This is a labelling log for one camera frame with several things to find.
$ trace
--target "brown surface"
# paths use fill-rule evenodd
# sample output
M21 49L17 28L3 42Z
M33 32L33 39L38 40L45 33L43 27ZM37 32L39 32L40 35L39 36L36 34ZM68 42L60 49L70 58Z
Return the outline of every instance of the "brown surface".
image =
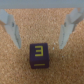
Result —
M84 21L76 27L63 50L58 45L60 27L72 9L6 11L14 15L19 26L22 48L17 49L0 26L0 84L84 84ZM43 42L49 45L50 67L32 70L30 43Z

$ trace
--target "dark purple cube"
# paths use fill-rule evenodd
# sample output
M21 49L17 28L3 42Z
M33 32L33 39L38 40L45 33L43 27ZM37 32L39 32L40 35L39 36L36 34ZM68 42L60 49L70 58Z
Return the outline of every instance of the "dark purple cube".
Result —
M30 44L30 65L32 69L49 67L47 43Z

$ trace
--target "speckled brown surface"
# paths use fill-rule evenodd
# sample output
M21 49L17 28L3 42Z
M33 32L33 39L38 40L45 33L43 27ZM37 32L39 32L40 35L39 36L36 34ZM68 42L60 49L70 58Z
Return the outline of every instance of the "speckled brown surface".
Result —
M0 84L84 84L84 21L63 50L58 45L60 27L72 9L6 11L14 15L19 26L22 48L17 49L0 26ZM43 42L49 46L50 67L33 70L29 64L30 43Z

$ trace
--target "yellow marking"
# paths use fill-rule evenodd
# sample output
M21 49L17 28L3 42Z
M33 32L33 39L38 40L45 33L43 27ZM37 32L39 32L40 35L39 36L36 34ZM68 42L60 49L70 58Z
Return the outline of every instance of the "yellow marking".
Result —
M43 56L43 46L35 46L35 48L41 48L41 50L36 50L36 52L41 52L41 54L35 54L35 56Z
M34 66L45 66L45 64L34 64Z

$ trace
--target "cube top face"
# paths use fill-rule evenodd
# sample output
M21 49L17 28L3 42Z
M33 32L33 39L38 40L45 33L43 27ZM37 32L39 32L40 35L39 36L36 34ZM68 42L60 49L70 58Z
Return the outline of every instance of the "cube top face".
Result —
M32 62L49 60L48 44L47 43L30 44L30 60Z

